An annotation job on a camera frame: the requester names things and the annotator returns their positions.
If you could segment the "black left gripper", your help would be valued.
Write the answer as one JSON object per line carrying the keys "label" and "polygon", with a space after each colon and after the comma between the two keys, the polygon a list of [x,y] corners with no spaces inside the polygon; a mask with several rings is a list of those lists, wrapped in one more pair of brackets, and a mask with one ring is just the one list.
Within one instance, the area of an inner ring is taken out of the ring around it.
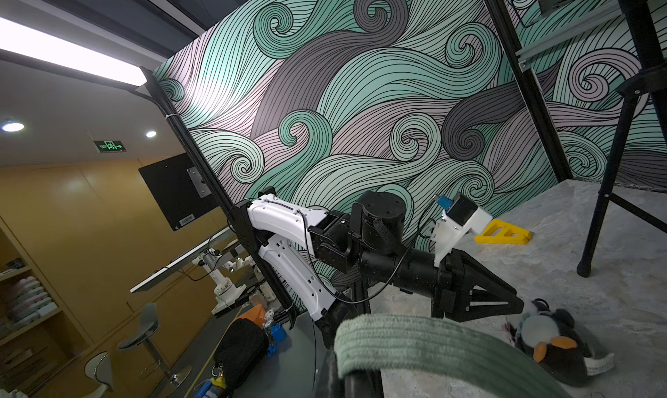
{"label": "black left gripper", "polygon": [[431,317],[460,323],[490,316],[520,314],[524,302],[517,290],[463,250],[454,249],[440,262],[431,298]]}

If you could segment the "green corduroy bag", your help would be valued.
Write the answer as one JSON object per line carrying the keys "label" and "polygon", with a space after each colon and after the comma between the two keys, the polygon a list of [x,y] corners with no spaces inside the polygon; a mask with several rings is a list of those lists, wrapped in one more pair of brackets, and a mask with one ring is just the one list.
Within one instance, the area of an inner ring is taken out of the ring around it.
{"label": "green corduroy bag", "polygon": [[445,320],[364,314],[340,325],[333,348],[340,378],[361,370],[413,370],[458,379],[497,397],[569,396],[509,344]]}

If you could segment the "penguin plush toy decoration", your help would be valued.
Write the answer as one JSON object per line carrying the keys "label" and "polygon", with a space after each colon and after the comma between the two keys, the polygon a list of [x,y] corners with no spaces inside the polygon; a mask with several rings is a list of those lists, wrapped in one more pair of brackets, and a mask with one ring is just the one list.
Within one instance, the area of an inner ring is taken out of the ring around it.
{"label": "penguin plush toy decoration", "polygon": [[532,300],[520,315],[508,316],[503,330],[516,349],[564,385],[583,388],[615,368],[613,353],[601,348],[569,311],[551,309],[542,298]]}

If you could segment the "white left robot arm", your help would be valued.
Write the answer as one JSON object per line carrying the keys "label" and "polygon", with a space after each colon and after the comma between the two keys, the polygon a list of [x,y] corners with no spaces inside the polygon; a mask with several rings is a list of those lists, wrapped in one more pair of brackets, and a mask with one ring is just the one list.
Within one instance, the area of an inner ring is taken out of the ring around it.
{"label": "white left robot arm", "polygon": [[229,222],[271,285],[284,279],[302,300],[327,347],[341,323],[357,316],[357,303],[321,281],[298,247],[337,271],[358,270],[370,282],[429,298],[436,318],[462,323],[521,313],[517,291],[456,247],[468,233],[479,236],[492,216],[461,193],[439,205],[433,252],[402,242],[406,203],[388,192],[365,192],[346,214],[288,203],[269,187],[259,198],[232,206]]}

